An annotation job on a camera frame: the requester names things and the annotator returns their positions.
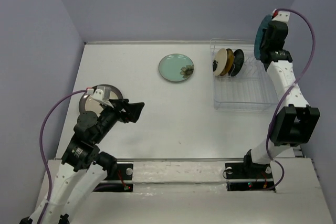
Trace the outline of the teal scalloped plate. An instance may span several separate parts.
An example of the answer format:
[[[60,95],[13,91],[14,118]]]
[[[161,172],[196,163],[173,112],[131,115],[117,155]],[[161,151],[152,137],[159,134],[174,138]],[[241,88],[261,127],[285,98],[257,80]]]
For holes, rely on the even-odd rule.
[[[268,14],[266,15],[263,20],[261,21],[258,30],[257,30],[257,34],[255,36],[255,42],[254,42],[254,56],[257,60],[260,61],[260,57],[261,57],[261,53],[260,53],[260,45],[262,43],[263,40],[263,36],[264,36],[264,30],[267,29],[268,27],[268,23],[272,21],[272,14]]]

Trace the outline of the black round plate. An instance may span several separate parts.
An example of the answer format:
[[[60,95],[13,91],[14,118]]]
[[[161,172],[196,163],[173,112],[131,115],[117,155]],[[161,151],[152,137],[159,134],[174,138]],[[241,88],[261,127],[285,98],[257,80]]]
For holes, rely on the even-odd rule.
[[[235,50],[233,52],[233,55],[234,55],[234,62],[228,72],[229,76],[231,77],[236,76],[240,72],[245,61],[244,52],[241,49]]]

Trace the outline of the amber patterned plate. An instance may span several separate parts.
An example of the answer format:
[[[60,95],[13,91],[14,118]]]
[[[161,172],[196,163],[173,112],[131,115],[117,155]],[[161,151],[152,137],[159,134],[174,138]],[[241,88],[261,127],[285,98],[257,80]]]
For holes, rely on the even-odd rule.
[[[234,54],[233,51],[230,48],[226,49],[227,51],[227,62],[226,62],[226,66],[224,68],[224,74],[228,74],[233,63],[234,63]]]

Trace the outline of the cream plate with black spot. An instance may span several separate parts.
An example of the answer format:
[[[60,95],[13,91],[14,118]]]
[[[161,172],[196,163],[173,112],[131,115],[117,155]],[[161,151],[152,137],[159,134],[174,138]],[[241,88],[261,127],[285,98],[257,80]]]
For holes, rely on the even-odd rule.
[[[227,60],[228,60],[227,50],[225,48],[220,49],[216,53],[212,63],[214,76],[220,76],[225,71]]]

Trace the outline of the light green flower plate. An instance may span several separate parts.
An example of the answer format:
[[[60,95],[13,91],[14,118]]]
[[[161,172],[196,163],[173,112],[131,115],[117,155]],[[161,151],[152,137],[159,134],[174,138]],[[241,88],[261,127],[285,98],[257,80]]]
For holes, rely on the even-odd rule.
[[[169,82],[182,82],[194,72],[194,63],[186,55],[170,54],[163,57],[158,65],[159,74]]]

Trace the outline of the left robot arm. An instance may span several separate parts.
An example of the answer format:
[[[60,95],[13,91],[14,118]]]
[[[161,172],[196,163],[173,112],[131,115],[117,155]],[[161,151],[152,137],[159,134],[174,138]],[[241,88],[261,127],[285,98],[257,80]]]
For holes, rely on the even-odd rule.
[[[100,114],[86,111],[78,116],[52,188],[21,223],[71,223],[94,189],[115,176],[117,159],[102,152],[98,144],[117,122],[136,123],[145,104],[117,99],[100,105]]]

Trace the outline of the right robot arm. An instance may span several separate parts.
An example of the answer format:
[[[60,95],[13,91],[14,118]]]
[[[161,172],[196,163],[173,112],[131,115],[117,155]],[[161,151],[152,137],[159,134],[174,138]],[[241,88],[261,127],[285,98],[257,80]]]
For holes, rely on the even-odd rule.
[[[279,103],[268,127],[266,140],[244,156],[241,171],[248,178],[258,175],[282,152],[307,143],[320,117],[318,108],[304,98],[293,71],[293,59],[284,50],[288,35],[285,22],[265,18],[259,25],[254,53],[270,77]]]

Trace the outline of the grey brown rimmed plate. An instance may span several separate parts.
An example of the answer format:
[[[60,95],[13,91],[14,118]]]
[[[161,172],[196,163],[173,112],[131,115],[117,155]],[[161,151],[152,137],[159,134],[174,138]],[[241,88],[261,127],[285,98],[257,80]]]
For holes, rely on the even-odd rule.
[[[101,84],[102,86],[109,87],[110,92],[110,99],[123,99],[123,95],[121,91],[116,88],[115,86],[109,85],[109,84]],[[93,111],[97,115],[100,115],[103,108],[99,105],[99,103],[92,99],[92,96],[88,94],[83,94],[80,98],[79,105],[78,105],[79,113],[82,114],[86,111]]]

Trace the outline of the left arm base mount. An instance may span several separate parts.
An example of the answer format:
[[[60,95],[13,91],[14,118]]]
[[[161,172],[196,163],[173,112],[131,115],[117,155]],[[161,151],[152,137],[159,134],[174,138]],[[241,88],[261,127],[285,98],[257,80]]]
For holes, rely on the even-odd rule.
[[[131,193],[133,192],[133,163],[118,163],[116,171],[108,175],[94,192]]]

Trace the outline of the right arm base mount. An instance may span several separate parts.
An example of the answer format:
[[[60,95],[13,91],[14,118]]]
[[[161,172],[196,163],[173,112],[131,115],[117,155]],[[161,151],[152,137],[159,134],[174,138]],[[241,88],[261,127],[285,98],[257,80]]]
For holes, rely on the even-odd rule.
[[[243,162],[225,163],[222,172],[228,191],[275,190],[275,182],[269,165],[247,167]]]

